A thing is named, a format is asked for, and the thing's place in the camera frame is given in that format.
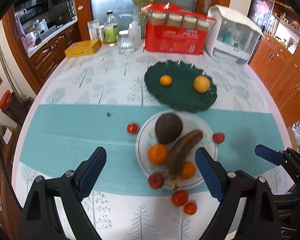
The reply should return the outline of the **red cherry tomato small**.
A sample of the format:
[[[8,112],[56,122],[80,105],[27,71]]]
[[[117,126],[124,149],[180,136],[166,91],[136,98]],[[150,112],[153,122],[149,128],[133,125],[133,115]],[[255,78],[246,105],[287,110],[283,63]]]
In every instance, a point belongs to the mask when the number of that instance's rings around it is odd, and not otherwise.
[[[186,215],[192,216],[197,212],[197,204],[195,202],[188,202],[183,207],[183,212]]]

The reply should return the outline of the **red cherry tomato large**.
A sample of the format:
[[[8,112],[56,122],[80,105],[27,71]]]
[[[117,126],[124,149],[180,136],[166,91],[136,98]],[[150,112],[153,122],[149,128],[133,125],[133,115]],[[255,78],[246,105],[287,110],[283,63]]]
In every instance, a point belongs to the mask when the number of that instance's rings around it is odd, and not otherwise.
[[[171,196],[171,202],[176,207],[184,206],[189,200],[189,194],[184,190],[175,191]]]

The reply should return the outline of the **orange mandarin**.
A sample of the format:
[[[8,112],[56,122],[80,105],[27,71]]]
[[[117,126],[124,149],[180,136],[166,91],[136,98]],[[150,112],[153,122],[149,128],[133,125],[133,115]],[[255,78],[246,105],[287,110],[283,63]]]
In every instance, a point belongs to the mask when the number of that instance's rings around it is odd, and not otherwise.
[[[147,151],[148,161],[155,166],[166,164],[169,149],[164,144],[155,144]]]
[[[179,175],[180,179],[189,180],[194,177],[196,174],[196,165],[190,161],[185,161],[181,174]]]

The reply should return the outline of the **brown overripe banana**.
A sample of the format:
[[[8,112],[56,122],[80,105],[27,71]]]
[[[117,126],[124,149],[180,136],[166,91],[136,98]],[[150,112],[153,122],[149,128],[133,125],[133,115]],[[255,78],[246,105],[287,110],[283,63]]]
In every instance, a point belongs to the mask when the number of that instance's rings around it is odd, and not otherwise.
[[[196,129],[181,137],[171,148],[166,161],[166,168],[172,189],[178,188],[177,179],[182,172],[183,164],[191,150],[202,138],[203,132]]]

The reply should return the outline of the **large yellow orange with sticker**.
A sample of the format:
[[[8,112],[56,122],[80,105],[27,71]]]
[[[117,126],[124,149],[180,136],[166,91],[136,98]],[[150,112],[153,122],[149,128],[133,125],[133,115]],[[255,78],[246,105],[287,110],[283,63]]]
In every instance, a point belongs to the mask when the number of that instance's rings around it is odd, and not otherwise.
[[[204,75],[199,75],[195,78],[193,87],[198,93],[206,93],[210,89],[210,80]]]

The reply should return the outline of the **dark avocado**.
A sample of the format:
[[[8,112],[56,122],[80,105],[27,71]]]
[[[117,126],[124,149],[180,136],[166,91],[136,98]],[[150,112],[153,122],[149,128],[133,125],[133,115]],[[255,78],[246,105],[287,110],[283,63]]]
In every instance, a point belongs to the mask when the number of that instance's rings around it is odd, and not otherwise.
[[[155,136],[160,144],[175,141],[183,131],[183,122],[173,113],[165,113],[155,123]]]

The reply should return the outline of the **small yellow-orange tangerine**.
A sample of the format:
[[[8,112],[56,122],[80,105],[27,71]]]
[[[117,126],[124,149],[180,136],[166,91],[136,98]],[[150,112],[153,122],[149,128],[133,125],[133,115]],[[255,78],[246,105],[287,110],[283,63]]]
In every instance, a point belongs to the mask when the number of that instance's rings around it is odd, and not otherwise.
[[[169,75],[163,75],[159,82],[162,86],[168,87],[172,84],[172,78]]]

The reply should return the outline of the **wooden cabinet right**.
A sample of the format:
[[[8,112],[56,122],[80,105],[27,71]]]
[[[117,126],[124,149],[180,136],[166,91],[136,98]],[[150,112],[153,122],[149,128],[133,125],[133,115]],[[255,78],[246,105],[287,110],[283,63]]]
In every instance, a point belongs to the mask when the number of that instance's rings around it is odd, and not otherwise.
[[[270,92],[287,127],[300,120],[300,40],[290,53],[265,33],[250,67]]]

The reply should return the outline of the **dark green scalloped plate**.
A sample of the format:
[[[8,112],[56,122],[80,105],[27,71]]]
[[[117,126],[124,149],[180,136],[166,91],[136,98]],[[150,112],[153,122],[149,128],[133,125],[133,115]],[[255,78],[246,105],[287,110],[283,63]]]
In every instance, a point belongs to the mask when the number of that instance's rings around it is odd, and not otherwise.
[[[163,75],[172,78],[172,84],[164,87],[159,80]],[[198,93],[193,82],[199,75],[210,80],[210,89],[206,93]],[[209,109],[217,100],[217,87],[212,78],[205,75],[202,69],[183,61],[157,62],[150,66],[144,75],[144,84],[148,92],[160,103],[178,111],[196,113]]]

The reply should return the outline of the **tree print tablecloth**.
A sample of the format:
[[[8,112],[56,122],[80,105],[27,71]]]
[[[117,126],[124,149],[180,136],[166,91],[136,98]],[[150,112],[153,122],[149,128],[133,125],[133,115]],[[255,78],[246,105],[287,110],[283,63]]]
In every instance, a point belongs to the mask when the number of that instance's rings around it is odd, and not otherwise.
[[[31,124],[41,105],[115,105],[165,107],[153,98],[143,82],[145,72],[159,61],[183,61],[202,69],[217,87],[217,100],[211,110],[271,114],[284,148],[291,145],[286,126],[262,82],[249,67],[213,61],[199,56],[150,53],[138,49],[121,55],[116,47],[105,46],[97,54],[64,60],[39,92],[22,127],[14,156],[12,184],[20,204],[24,204],[34,178],[42,175],[20,161],[20,154]],[[259,176],[266,177],[273,193],[283,194],[293,181],[281,167]],[[197,212],[188,216],[167,196],[123,196],[96,191],[83,206],[103,239],[198,239],[209,224],[218,201],[205,184],[189,191]]]

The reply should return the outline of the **yellow tin box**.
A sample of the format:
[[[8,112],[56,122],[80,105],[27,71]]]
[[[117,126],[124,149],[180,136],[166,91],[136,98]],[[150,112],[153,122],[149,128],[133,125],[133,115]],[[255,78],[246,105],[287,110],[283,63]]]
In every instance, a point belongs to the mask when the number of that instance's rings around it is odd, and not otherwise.
[[[75,42],[65,50],[65,56],[70,59],[79,56],[93,55],[96,54],[100,48],[101,42],[99,39]]]

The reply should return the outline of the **clear drinking glass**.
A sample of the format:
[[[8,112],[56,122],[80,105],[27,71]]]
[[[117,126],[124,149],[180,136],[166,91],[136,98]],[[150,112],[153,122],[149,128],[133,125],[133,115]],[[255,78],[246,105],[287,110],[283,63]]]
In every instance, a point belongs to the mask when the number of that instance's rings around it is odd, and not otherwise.
[[[128,55],[135,51],[134,36],[128,30],[121,30],[117,35],[119,54]]]

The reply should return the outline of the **white squeeze wash bottle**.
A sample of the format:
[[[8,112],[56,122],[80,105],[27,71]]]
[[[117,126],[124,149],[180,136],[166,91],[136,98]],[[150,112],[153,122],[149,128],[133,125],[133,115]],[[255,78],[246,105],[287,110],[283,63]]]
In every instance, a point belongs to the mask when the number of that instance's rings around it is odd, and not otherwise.
[[[141,26],[133,21],[128,28],[129,37],[133,39],[134,45],[138,47],[141,44]]]

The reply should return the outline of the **white small carton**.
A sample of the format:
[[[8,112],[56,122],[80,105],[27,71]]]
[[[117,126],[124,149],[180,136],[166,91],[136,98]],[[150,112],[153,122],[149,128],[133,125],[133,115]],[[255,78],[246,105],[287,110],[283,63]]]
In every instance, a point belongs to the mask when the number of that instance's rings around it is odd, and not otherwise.
[[[87,23],[87,26],[88,26],[88,32],[89,32],[90,39],[97,40],[98,39],[97,30],[100,26],[99,21],[98,20],[89,21]]]

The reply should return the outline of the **clear bottle green label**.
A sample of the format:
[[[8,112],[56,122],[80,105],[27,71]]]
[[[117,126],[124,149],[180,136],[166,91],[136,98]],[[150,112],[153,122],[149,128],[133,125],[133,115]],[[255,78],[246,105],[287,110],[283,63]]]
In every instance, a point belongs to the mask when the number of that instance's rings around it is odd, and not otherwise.
[[[104,22],[104,34],[108,44],[117,42],[117,35],[119,33],[118,20],[113,14],[112,10],[107,11],[107,18]]]

